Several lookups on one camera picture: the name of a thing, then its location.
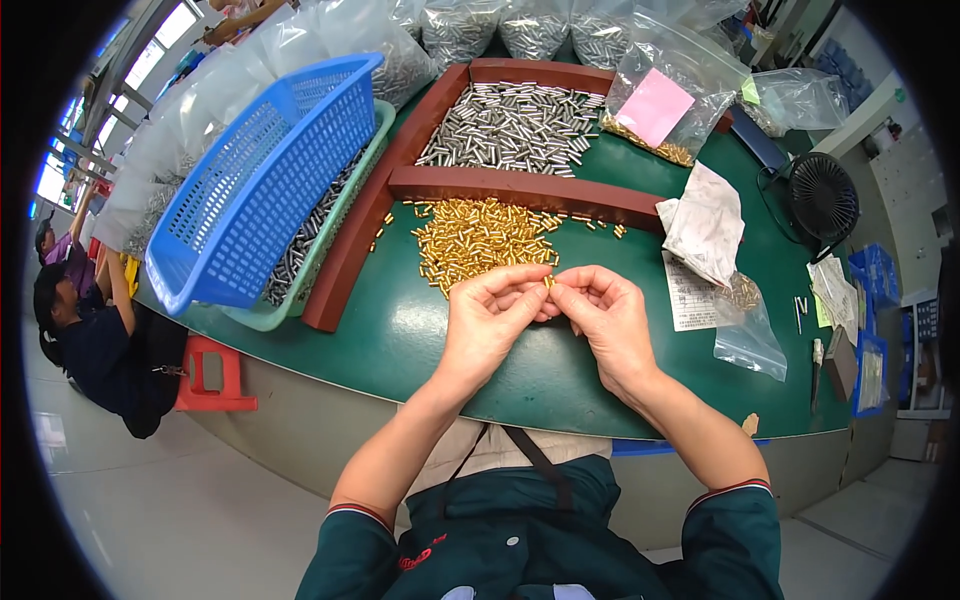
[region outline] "green sticky note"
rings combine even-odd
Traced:
[[[751,104],[759,105],[760,104],[760,95],[756,93],[756,83],[754,82],[754,76],[751,75],[747,78],[747,81],[740,86],[740,91],[743,92],[743,99],[746,102]]]

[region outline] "black cable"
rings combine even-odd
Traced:
[[[791,236],[786,232],[786,229],[783,228],[783,225],[780,224],[780,219],[778,219],[777,215],[774,214],[773,208],[770,207],[770,203],[767,202],[766,194],[763,193],[763,188],[760,187],[760,176],[763,175],[765,171],[772,171],[773,172],[772,175],[776,175],[777,169],[774,169],[773,167],[763,167],[756,174],[756,191],[760,193],[760,198],[763,200],[763,205],[767,207],[767,212],[770,213],[770,218],[774,220],[774,224],[777,225],[777,229],[780,230],[780,233],[783,235],[783,237],[785,237],[787,241],[793,244],[797,244],[798,246],[804,246],[805,244],[802,240],[795,240],[793,236]]]

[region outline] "red stripe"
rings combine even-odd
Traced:
[[[735,489],[737,489],[737,488],[742,488],[743,486],[748,486],[748,485],[753,485],[753,484],[759,484],[759,485],[763,486],[764,488],[766,488],[768,492],[770,492],[770,484],[768,484],[767,482],[763,481],[762,479],[748,479],[747,481],[740,482],[740,483],[738,483],[738,484],[736,484],[736,485],[734,485],[734,486],[729,486],[729,487],[723,488],[723,489],[721,489],[721,490],[710,490],[709,492],[703,494],[702,496],[700,496],[699,498],[697,498],[696,500],[694,500],[693,503],[690,504],[690,508],[693,508],[694,506],[700,504],[702,501],[704,501],[704,500],[706,500],[707,498],[710,498],[710,497],[712,497],[712,496],[715,496],[715,495],[717,495],[718,493],[729,492],[730,490],[735,490]]]
[[[353,509],[353,510],[356,510],[356,511],[360,511],[361,513],[364,513],[365,515],[370,515],[370,516],[372,516],[373,518],[375,518],[381,525],[383,525],[384,527],[386,527],[388,531],[390,530],[390,527],[387,527],[387,522],[386,522],[385,520],[383,520],[383,518],[382,518],[380,515],[378,515],[378,514],[375,513],[374,511],[370,510],[370,509],[367,508],[366,506],[360,506],[359,504],[338,504],[338,505],[336,505],[336,506],[331,506],[331,507],[330,507],[330,510],[328,510],[326,513],[329,515],[330,513],[334,512],[334,511],[336,511],[336,510],[338,510],[338,509]]]

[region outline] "red plastic stool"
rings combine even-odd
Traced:
[[[224,389],[222,392],[204,389],[204,352],[220,355],[224,363]],[[193,357],[193,385],[190,377],[180,378],[180,391],[174,408],[179,411],[255,411],[256,396],[241,396],[240,392],[240,353],[233,348],[217,344],[202,335],[191,335],[186,339],[186,352],[183,354],[183,369],[190,371],[190,357]]]

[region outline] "hand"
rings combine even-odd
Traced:
[[[550,299],[583,332],[597,359],[600,382],[627,402],[640,384],[660,373],[650,344],[643,292],[618,274],[595,265],[554,276]]]
[[[490,381],[520,332],[560,315],[546,303],[549,265],[500,267],[450,288],[446,345],[437,375],[462,383],[466,402]]]

